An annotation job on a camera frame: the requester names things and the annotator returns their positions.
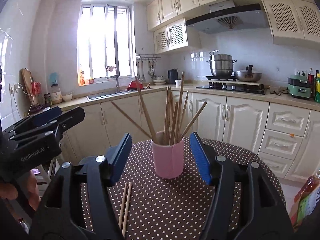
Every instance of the window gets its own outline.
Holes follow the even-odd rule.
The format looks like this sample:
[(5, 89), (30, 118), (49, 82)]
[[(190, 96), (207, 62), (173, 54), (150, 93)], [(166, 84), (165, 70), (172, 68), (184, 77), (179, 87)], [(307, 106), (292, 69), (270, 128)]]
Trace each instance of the window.
[(120, 77), (131, 76), (129, 15), (129, 7), (82, 5), (77, 54), (78, 73), (84, 71), (85, 80), (106, 80), (106, 66), (117, 67)]

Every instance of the stacked plates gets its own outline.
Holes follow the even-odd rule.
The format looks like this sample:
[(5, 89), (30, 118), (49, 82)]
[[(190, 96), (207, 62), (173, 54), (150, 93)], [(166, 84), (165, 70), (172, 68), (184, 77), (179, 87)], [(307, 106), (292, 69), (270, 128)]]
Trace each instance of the stacked plates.
[(154, 82), (155, 85), (164, 85), (165, 84), (165, 79), (154, 80), (153, 82)]

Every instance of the polka dot tablecloth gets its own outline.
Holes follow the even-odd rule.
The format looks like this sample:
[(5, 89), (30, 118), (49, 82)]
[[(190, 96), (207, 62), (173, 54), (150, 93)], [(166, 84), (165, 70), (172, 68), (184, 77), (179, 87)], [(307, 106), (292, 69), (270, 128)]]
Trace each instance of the polka dot tablecloth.
[[(202, 139), (214, 147), (217, 154), (232, 161), (245, 164), (257, 161), (261, 164), (284, 202), (280, 183), (272, 171), (256, 154), (227, 143)], [(108, 188), (116, 218), (119, 218), (125, 182), (132, 182), (130, 208), (126, 227), (126, 238), (130, 240), (174, 240), (199, 239), (214, 187), (207, 186), (201, 179), (195, 164), (189, 138), (184, 143), (184, 170), (175, 179), (162, 179), (154, 172), (151, 141), (132, 146), (122, 177), (113, 188)], [(241, 184), (235, 184), (233, 210), (229, 230), (238, 225)], [(92, 228), (90, 208), (84, 205), (86, 227)]]

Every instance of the white cup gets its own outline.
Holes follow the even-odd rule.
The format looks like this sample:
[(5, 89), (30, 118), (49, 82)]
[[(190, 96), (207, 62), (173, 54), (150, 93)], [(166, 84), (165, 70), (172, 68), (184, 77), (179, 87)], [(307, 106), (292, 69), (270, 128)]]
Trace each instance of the white cup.
[(180, 88), (181, 87), (181, 79), (176, 80), (176, 88)]

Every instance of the pink cup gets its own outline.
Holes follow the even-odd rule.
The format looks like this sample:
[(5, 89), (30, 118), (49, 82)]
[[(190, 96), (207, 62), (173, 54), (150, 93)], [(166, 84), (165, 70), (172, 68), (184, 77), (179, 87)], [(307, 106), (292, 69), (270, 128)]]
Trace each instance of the pink cup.
[[(158, 142), (163, 141), (164, 131), (156, 133)], [(174, 145), (159, 145), (151, 141), (155, 172), (164, 179), (173, 179), (183, 172), (184, 139)]]

